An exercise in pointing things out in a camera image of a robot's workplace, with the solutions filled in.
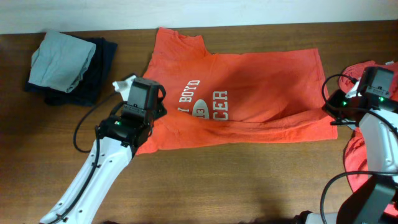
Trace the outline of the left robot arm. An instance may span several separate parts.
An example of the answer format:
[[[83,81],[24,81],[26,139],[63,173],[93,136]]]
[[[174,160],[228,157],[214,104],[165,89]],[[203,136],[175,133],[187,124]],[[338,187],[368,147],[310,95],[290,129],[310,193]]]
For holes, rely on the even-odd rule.
[[[114,82],[122,101],[95,127],[87,160],[61,199],[41,223],[91,223],[118,175],[165,116],[165,88],[154,80],[131,76]]]

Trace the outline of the red printed soccer t-shirt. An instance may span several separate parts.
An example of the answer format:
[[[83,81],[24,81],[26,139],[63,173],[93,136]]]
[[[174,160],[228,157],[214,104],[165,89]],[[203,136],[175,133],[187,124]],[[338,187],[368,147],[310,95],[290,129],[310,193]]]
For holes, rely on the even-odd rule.
[[[338,136],[322,110],[328,93],[317,49],[212,54],[201,36],[160,28],[144,77],[164,86],[167,114],[139,154]]]

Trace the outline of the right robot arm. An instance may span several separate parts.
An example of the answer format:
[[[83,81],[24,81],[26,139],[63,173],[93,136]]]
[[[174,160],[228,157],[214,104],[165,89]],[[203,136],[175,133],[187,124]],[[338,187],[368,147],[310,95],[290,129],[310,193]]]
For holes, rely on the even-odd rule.
[[[336,90],[325,98],[323,110],[333,118],[332,125],[354,125],[366,146],[367,181],[336,213],[326,214],[324,203],[332,183],[361,171],[349,171],[330,179],[323,189],[319,213],[304,211],[293,223],[397,223],[386,212],[397,206],[397,102],[391,98],[394,72],[382,67],[366,67],[361,78],[350,78],[352,89]]]

